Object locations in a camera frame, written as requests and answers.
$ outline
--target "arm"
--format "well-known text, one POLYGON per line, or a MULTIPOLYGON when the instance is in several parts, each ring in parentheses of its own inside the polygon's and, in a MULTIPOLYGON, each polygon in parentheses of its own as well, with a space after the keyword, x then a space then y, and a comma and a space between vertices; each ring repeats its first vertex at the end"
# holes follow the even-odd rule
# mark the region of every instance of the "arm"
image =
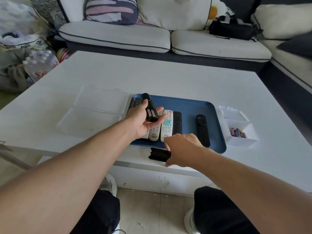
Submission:
POLYGON ((165 142, 171 150, 166 166, 177 164, 203 173, 260 233, 312 233, 312 195, 309 193, 203 147, 193 134, 177 134, 165 142))
POLYGON ((119 154, 148 129, 147 101, 126 119, 23 173, 0 189, 1 233, 68 234, 119 154))

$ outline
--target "beige pillow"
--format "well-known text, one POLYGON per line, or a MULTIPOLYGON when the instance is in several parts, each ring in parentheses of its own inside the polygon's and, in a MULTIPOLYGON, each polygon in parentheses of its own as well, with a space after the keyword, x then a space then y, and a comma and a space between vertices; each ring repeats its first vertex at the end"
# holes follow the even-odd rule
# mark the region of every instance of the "beige pillow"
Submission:
POLYGON ((167 30, 203 30, 211 0, 137 0, 139 18, 167 30))
POLYGON ((264 39, 292 39, 312 31, 312 3, 260 5, 251 20, 264 39))

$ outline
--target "tile grout line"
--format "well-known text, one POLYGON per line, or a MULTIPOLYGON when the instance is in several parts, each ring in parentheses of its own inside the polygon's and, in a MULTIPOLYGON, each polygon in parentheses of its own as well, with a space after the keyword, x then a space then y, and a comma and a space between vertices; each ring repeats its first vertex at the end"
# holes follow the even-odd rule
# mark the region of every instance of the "tile grout line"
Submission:
POLYGON ((161 197, 159 199, 159 220, 158 220, 158 234, 160 232, 160 209, 161 209, 161 197))

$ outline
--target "dark gray pillow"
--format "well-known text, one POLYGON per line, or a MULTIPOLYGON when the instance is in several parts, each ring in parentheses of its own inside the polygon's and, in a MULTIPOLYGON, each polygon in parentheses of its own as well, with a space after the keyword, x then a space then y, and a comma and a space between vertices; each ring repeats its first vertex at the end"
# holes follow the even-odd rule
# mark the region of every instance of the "dark gray pillow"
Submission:
POLYGON ((312 57, 312 32, 281 43, 277 48, 304 57, 312 57))
POLYGON ((89 0, 87 20, 113 25, 134 25, 138 21, 137 0, 89 0))

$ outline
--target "person's left hand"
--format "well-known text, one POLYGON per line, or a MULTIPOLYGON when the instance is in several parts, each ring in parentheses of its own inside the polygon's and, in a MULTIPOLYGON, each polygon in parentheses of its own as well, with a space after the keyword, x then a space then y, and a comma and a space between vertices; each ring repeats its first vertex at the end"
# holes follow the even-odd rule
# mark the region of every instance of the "person's left hand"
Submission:
MULTIPOLYGON (((159 120, 157 122, 147 122, 146 121, 146 107, 148 106, 148 101, 145 99, 141 105, 138 105, 134 108, 129 109, 128 114, 125 120, 128 120, 130 128, 134 130, 134 137, 135 139, 139 139, 143 137, 146 132, 153 128, 154 126, 158 126, 162 124, 165 119, 167 118, 167 114, 163 114, 159 116, 159 120)), ((163 110, 163 107, 156 108, 157 112, 163 110)))

